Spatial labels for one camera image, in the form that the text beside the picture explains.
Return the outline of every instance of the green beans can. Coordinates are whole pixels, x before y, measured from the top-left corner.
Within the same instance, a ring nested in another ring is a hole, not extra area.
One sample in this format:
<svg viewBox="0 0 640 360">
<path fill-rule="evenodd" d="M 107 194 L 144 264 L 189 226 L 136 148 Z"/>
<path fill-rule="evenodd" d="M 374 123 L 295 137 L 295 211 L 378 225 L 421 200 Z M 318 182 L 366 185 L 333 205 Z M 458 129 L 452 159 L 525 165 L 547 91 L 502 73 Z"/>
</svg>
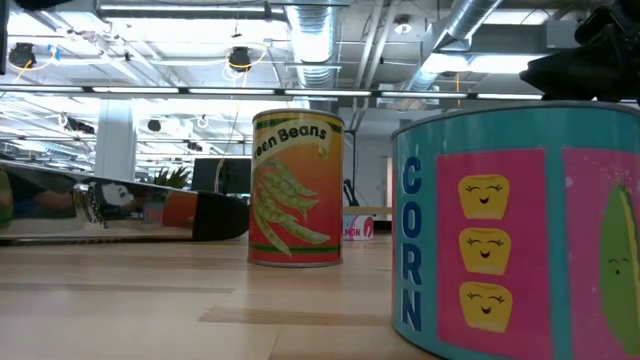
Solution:
<svg viewBox="0 0 640 360">
<path fill-rule="evenodd" d="M 285 109 L 260 113 L 253 125 L 249 261 L 342 262 L 342 119 Z"/>
</svg>

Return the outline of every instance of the reflective surface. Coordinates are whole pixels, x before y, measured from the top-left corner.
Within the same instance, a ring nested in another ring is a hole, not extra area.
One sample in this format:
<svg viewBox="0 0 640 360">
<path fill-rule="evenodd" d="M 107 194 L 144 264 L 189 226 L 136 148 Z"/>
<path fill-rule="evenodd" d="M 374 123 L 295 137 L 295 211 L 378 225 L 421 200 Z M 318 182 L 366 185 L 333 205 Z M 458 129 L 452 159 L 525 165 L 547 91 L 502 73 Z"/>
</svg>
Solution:
<svg viewBox="0 0 640 360">
<path fill-rule="evenodd" d="M 0 161 L 0 239 L 190 238 L 196 193 Z"/>
</svg>

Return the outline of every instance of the pillar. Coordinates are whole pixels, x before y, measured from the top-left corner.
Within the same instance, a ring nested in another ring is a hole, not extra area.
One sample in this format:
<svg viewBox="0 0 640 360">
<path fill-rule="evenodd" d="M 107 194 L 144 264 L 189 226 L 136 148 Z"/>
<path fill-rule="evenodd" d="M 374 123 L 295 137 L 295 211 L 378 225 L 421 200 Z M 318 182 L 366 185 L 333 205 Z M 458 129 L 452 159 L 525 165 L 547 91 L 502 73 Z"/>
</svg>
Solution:
<svg viewBox="0 0 640 360">
<path fill-rule="evenodd" d="M 98 122 L 96 176 L 133 181 L 138 123 L 129 100 L 102 100 Z"/>
</svg>

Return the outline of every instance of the wall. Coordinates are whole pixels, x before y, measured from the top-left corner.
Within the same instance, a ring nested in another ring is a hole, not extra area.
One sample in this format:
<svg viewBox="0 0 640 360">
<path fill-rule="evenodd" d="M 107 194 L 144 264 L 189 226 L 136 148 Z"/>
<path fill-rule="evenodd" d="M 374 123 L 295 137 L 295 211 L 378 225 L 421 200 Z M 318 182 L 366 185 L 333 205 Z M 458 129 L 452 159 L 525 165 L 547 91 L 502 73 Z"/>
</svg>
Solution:
<svg viewBox="0 0 640 360">
<path fill-rule="evenodd" d="M 351 143 L 352 137 L 345 135 Z M 385 206 L 387 192 L 387 157 L 392 155 L 389 136 L 366 137 L 358 135 L 356 139 L 357 167 L 356 167 L 356 197 L 360 206 Z M 352 148 L 345 144 L 343 174 L 345 179 L 351 179 L 353 171 Z"/>
</svg>

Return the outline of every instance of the corn kernel cartoon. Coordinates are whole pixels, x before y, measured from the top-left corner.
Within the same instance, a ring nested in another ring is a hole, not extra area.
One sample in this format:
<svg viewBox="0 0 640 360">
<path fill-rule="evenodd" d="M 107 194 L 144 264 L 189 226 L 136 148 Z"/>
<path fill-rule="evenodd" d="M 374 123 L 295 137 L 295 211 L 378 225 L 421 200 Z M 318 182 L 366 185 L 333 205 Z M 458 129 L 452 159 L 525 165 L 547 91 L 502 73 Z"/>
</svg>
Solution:
<svg viewBox="0 0 640 360">
<path fill-rule="evenodd" d="M 509 200 L 509 180 L 502 175 L 465 176 L 458 195 L 467 219 L 502 219 Z"/>
<path fill-rule="evenodd" d="M 467 281 L 460 286 L 460 305 L 469 327 L 503 334 L 507 331 L 513 298 L 506 288 Z"/>
<path fill-rule="evenodd" d="M 503 275 L 511 253 L 511 237 L 500 229 L 468 228 L 458 237 L 468 272 Z"/>
<path fill-rule="evenodd" d="M 600 300 L 611 334 L 629 356 L 640 355 L 640 262 L 631 194 L 617 185 L 600 229 Z"/>
</svg>

